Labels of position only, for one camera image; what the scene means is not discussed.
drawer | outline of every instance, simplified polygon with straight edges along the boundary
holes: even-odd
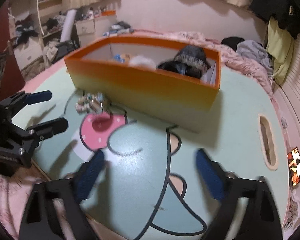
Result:
[[[16,58],[19,69],[22,70],[37,58],[42,56],[41,46],[35,46],[27,53],[22,54],[20,57]]]
[[[117,16],[100,16],[94,19],[95,36],[101,37],[105,32],[109,31],[111,25],[117,23]]]
[[[94,21],[87,21],[82,23],[77,23],[77,33],[78,35],[94,33]]]
[[[88,44],[90,44],[91,42],[93,42],[95,39],[96,38],[94,36],[94,33],[80,35],[79,36],[80,46],[85,47]]]
[[[23,54],[29,54],[34,47],[40,46],[40,41],[38,37],[30,37],[27,44],[21,44],[16,47],[13,52],[16,58],[20,58]]]

black bag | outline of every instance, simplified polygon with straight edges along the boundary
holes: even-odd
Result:
[[[58,49],[58,52],[54,58],[54,60],[51,62],[52,64],[56,63],[57,61],[61,60],[64,56],[68,55],[70,52],[76,50],[79,48],[77,43],[75,41],[64,41],[56,46]]]

cardboard storage box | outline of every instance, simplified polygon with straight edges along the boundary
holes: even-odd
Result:
[[[65,57],[74,85],[90,93],[104,92],[112,101],[199,132],[201,121],[220,87],[218,51],[204,49],[212,68],[205,82],[165,70],[129,67],[117,54],[143,55],[156,64],[171,60],[186,42],[123,35],[107,37]]]

metal screw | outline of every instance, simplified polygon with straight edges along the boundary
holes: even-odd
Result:
[[[235,179],[237,175],[234,172],[226,172],[228,178]]]
[[[260,182],[266,182],[266,178],[265,177],[259,177],[259,179],[258,179]]]

phone screen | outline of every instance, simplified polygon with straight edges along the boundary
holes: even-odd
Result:
[[[295,186],[300,182],[300,154],[298,148],[295,148],[288,153],[287,158],[292,185]]]

